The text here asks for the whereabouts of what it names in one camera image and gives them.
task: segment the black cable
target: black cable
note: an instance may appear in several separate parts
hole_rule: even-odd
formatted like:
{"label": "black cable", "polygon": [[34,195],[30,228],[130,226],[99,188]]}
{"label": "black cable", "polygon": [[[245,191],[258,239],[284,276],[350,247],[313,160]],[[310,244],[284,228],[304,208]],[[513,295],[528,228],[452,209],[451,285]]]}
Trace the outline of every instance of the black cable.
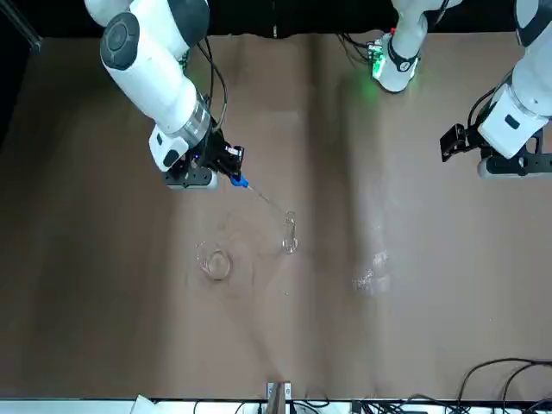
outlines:
{"label": "black cable", "polygon": [[[360,63],[362,65],[368,65],[369,59],[367,55],[365,55],[357,46],[351,44],[350,42],[347,42],[346,39],[342,36],[342,34],[337,34],[337,40],[341,43],[342,49],[347,55],[347,59],[349,62],[351,62],[351,65],[356,66],[356,63]],[[349,47],[352,47],[356,54],[352,54]]]}
{"label": "black cable", "polygon": [[243,403],[241,403],[240,405],[238,405],[238,408],[235,409],[235,413],[234,414],[238,414],[238,411],[245,405],[245,401]]}
{"label": "black cable", "polygon": [[[209,39],[205,37],[205,46],[207,46],[207,53],[209,54],[209,61],[213,61],[213,53],[210,50],[210,43]],[[215,84],[215,67],[213,65],[210,65],[210,87],[209,87],[209,102],[207,103],[208,108],[210,109],[210,105],[213,102],[213,89]]]}
{"label": "black cable", "polygon": [[347,59],[351,63],[351,65],[356,66],[357,63],[364,64],[362,60],[359,60],[359,58],[351,54],[350,50],[347,47],[347,43],[345,43],[340,35],[337,35],[337,40],[339,40],[339,42],[341,43],[343,52],[345,52],[345,55],[347,56]]}
{"label": "black cable", "polygon": [[368,53],[367,53],[367,44],[366,43],[359,43],[358,41],[354,41],[349,34],[343,33],[339,34],[343,41],[347,42],[360,56],[361,60],[365,63],[368,63]]}
{"label": "black cable", "polygon": [[218,67],[215,65],[215,62],[209,57],[209,55],[204,51],[204,49],[201,47],[201,45],[198,44],[198,48],[201,51],[201,53],[204,55],[204,57],[209,61],[212,68],[215,70],[216,75],[221,81],[221,85],[223,86],[223,92],[224,92],[224,103],[223,103],[223,109],[221,111],[220,118],[218,119],[218,124],[215,125],[213,128],[213,132],[217,132],[224,122],[224,117],[226,116],[226,108],[228,107],[228,90],[226,89],[226,82],[224,82],[223,75],[221,74],[221,71],[218,70]]}
{"label": "black cable", "polygon": [[537,401],[534,403],[531,407],[529,407],[528,411],[534,411],[539,405],[543,405],[544,403],[551,403],[552,397],[543,398],[540,401]]}
{"label": "black cable", "polygon": [[445,16],[445,12],[447,11],[447,7],[449,6],[450,0],[442,0],[441,7],[439,8],[439,11],[437,12],[437,17],[431,23],[431,26],[428,28],[428,32],[435,28],[437,24],[442,20],[442,17]]}
{"label": "black cable", "polygon": [[345,39],[346,42],[350,43],[353,46],[366,48],[366,43],[360,43],[359,41],[355,41],[350,34],[348,33],[341,33],[341,36],[343,39]]}
{"label": "black cable", "polygon": [[307,404],[310,408],[324,408],[324,407],[327,407],[329,405],[329,400],[326,398],[326,402],[325,403],[321,403],[320,405],[318,404],[312,404],[310,403],[309,401],[304,401],[305,404]]}
{"label": "black cable", "polygon": [[314,412],[314,414],[318,414],[318,410],[314,409],[313,407],[307,405],[307,404],[303,404],[303,403],[299,403],[298,401],[290,401],[290,404],[291,406],[293,407],[294,405],[298,405],[299,407],[304,407],[312,412]]}
{"label": "black cable", "polygon": [[494,365],[494,364],[501,364],[501,363],[504,363],[504,362],[525,362],[526,364],[550,364],[550,365],[552,365],[552,361],[548,361],[548,360],[537,361],[537,360],[530,360],[530,359],[527,359],[527,358],[500,358],[500,359],[497,359],[497,360],[491,360],[491,361],[483,362],[482,364],[476,365],[475,367],[473,367],[472,369],[470,369],[467,372],[466,376],[464,377],[464,380],[462,381],[460,391],[458,391],[458,397],[456,398],[457,406],[460,407],[462,397],[464,395],[464,392],[466,391],[467,381],[469,380],[469,378],[472,376],[473,373],[475,373],[477,370],[479,370],[483,367],[488,367],[488,366]]}
{"label": "black cable", "polygon": [[490,91],[488,91],[485,95],[483,95],[482,97],[480,97],[477,102],[475,102],[474,106],[472,107],[472,109],[469,111],[469,115],[467,116],[467,127],[473,127],[473,124],[472,124],[472,118],[474,117],[474,113],[475,113],[475,110],[477,110],[477,107],[480,106],[480,104],[485,100],[487,99],[488,97],[490,97],[494,92],[496,91],[496,88],[492,88]]}
{"label": "black cable", "polygon": [[508,395],[508,389],[510,388],[511,382],[523,371],[531,368],[531,367],[548,367],[552,368],[552,363],[547,361],[535,361],[531,362],[530,364],[523,365],[522,367],[518,368],[512,375],[510,375],[510,378],[506,381],[504,385],[504,390],[502,391],[502,411],[506,411],[506,397]]}

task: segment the black background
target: black background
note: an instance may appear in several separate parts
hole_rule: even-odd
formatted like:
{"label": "black background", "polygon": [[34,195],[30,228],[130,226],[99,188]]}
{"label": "black background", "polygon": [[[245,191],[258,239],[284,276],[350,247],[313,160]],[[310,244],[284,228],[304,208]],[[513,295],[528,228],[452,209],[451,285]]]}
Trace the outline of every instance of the black background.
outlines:
{"label": "black background", "polygon": [[0,92],[0,144],[7,131],[11,113],[19,91],[25,64],[28,44],[0,13],[0,50],[3,59],[3,81]]}
{"label": "black background", "polygon": [[[84,0],[14,0],[43,37],[100,37]],[[391,0],[209,0],[210,34],[278,37],[304,33],[388,30],[397,21]],[[464,0],[451,8],[436,32],[497,32],[514,29],[514,0]],[[435,13],[429,13],[429,19]],[[0,14],[0,48],[8,57],[0,96],[0,143],[16,101],[28,56],[26,41]]]}

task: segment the wire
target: wire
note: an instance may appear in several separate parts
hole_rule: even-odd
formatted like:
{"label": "wire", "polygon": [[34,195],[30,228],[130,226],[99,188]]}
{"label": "wire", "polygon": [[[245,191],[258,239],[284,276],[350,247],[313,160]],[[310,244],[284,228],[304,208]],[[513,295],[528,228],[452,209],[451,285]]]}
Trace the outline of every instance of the wire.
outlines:
{"label": "wire", "polygon": [[488,91],[485,95],[483,95],[482,97],[480,97],[474,104],[474,106],[472,107],[472,109],[469,111],[469,115],[467,116],[467,126],[468,127],[473,127],[473,124],[472,124],[472,118],[474,117],[474,113],[475,113],[475,110],[477,110],[477,107],[480,106],[480,104],[485,100],[487,99],[488,97],[490,97],[494,92],[496,91],[496,88],[492,88],[490,91]]}
{"label": "wire", "polygon": [[495,364],[501,364],[501,363],[504,363],[504,362],[525,362],[527,364],[545,364],[545,365],[552,366],[552,361],[548,361],[548,360],[537,361],[537,360],[529,360],[527,358],[500,358],[500,359],[497,359],[497,360],[491,360],[491,361],[483,362],[482,364],[476,365],[475,367],[470,369],[467,372],[466,376],[464,377],[464,380],[462,381],[462,385],[460,387],[460,391],[458,391],[458,397],[456,399],[457,406],[460,407],[462,397],[464,395],[464,392],[466,391],[467,382],[468,382],[469,378],[477,370],[479,370],[483,367],[488,367],[490,365],[495,365]]}
{"label": "wire", "polygon": [[439,14],[437,15],[433,23],[431,23],[431,27],[428,28],[428,31],[432,30],[437,24],[439,24],[439,22],[442,20],[442,17],[445,16],[445,11],[447,11],[449,3],[450,0],[442,0],[441,7],[439,8]]}
{"label": "wire", "polygon": [[223,103],[223,109],[221,111],[220,118],[218,119],[218,124],[215,125],[213,128],[213,132],[217,132],[224,122],[224,117],[226,116],[226,109],[228,107],[228,90],[226,88],[226,82],[224,82],[223,75],[221,74],[221,71],[218,70],[218,67],[215,65],[215,62],[213,59],[209,57],[209,55],[205,52],[205,50],[201,47],[201,45],[198,44],[198,48],[201,51],[201,53],[204,55],[204,57],[209,61],[211,67],[215,70],[216,75],[221,81],[221,85],[223,86],[223,92],[224,92],[224,103]]}
{"label": "wire", "polygon": [[359,60],[359,58],[351,54],[350,50],[348,50],[347,44],[340,35],[337,35],[337,39],[341,43],[342,49],[345,52],[345,55],[347,56],[347,59],[351,63],[351,65],[356,66],[357,63],[364,64],[362,60]]}
{"label": "wire", "polygon": [[310,405],[307,405],[307,404],[304,404],[304,403],[299,403],[297,401],[291,401],[290,405],[292,407],[294,407],[295,405],[298,405],[299,407],[304,407],[307,410],[314,412],[314,414],[318,414],[318,410],[316,410],[315,408],[311,407]]}
{"label": "wire", "polygon": [[329,400],[326,398],[326,402],[318,405],[318,404],[312,404],[309,401],[304,401],[305,404],[307,404],[310,408],[324,408],[329,405]]}
{"label": "wire", "polygon": [[336,36],[337,40],[342,45],[342,49],[345,52],[347,59],[349,60],[349,62],[351,62],[351,65],[356,66],[356,63],[369,65],[370,61],[367,55],[362,52],[362,50],[366,51],[366,45],[362,45],[361,43],[353,41],[347,34],[336,34]]}
{"label": "wire", "polygon": [[243,403],[241,403],[240,405],[238,405],[238,408],[235,409],[235,413],[234,414],[238,414],[238,411],[245,405],[245,401]]}
{"label": "wire", "polygon": [[350,43],[353,46],[363,47],[363,48],[366,47],[366,43],[360,43],[358,41],[353,40],[353,38],[351,37],[351,35],[349,33],[341,33],[341,36],[343,37],[343,39],[345,39],[345,41],[347,41],[348,43]]}
{"label": "wire", "polygon": [[[205,37],[205,46],[207,46],[207,53],[209,54],[209,61],[213,61],[213,53],[210,50],[210,43],[209,39]],[[207,106],[210,109],[210,105],[213,102],[213,88],[215,84],[215,68],[213,65],[210,65],[210,87],[209,87],[209,102],[207,103]]]}
{"label": "wire", "polygon": [[540,401],[537,401],[531,407],[529,407],[528,411],[534,411],[539,405],[543,405],[544,403],[550,403],[550,402],[552,402],[552,397],[541,399]]}
{"label": "wire", "polygon": [[530,364],[523,365],[522,367],[518,368],[512,375],[510,375],[510,378],[506,381],[504,385],[504,390],[502,391],[502,411],[506,411],[506,396],[508,395],[508,388],[510,388],[511,382],[523,371],[531,368],[531,367],[549,367],[552,368],[552,363],[547,361],[535,361],[531,362]]}

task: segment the robotic arm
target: robotic arm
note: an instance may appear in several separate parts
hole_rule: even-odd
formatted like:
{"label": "robotic arm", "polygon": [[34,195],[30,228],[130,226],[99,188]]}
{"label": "robotic arm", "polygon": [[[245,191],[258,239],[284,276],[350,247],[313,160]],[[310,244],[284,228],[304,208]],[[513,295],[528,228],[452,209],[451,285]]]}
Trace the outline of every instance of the robotic arm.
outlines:
{"label": "robotic arm", "polygon": [[398,13],[394,33],[378,40],[378,57],[374,60],[373,77],[389,92],[403,91],[414,78],[420,48],[428,34],[426,11],[438,10],[432,26],[442,18],[446,9],[462,0],[392,0]]}
{"label": "robotic arm", "polygon": [[[468,120],[466,129],[456,124],[441,139],[443,162],[479,148],[483,178],[552,173],[552,154],[543,153],[543,127],[552,116],[552,3],[517,0],[515,17],[523,58],[489,91],[494,95],[473,124]],[[530,138],[535,152],[527,148]]]}
{"label": "robotic arm", "polygon": [[206,0],[134,0],[110,19],[101,40],[100,55],[110,76],[155,120],[149,148],[172,188],[213,188],[216,173],[242,178],[243,148],[224,140],[178,62],[208,27]]}

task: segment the transparent beaker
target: transparent beaker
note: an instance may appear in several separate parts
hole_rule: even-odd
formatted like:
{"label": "transparent beaker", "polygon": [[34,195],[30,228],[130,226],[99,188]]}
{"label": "transparent beaker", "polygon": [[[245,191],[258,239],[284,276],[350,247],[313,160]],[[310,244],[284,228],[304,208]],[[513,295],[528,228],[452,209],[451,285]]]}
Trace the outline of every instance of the transparent beaker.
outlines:
{"label": "transparent beaker", "polygon": [[199,268],[213,280],[226,279],[232,272],[232,257],[216,242],[197,245]]}

